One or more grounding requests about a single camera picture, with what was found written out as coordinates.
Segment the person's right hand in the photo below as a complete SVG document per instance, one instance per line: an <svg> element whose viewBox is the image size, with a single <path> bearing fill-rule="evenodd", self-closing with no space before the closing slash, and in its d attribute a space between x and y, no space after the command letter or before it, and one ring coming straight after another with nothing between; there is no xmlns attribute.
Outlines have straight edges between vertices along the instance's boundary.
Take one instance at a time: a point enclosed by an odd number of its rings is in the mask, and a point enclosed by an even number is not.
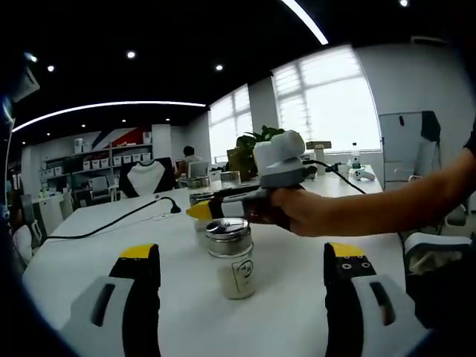
<svg viewBox="0 0 476 357"><path fill-rule="evenodd" d="M332 198L307 190L280 188L271 194L271 203L289 217L290 231L300 237L330 237L338 234L331 217L334 213Z"/></svg>

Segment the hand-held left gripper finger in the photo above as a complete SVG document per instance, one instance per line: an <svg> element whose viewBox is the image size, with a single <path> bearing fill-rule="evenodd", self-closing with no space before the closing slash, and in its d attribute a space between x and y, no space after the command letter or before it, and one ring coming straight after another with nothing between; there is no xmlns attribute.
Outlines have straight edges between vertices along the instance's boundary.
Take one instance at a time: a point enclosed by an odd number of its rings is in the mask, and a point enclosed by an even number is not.
<svg viewBox="0 0 476 357"><path fill-rule="evenodd" d="M352 245L324 245L327 356L409 356L427 335L414 301Z"/></svg>

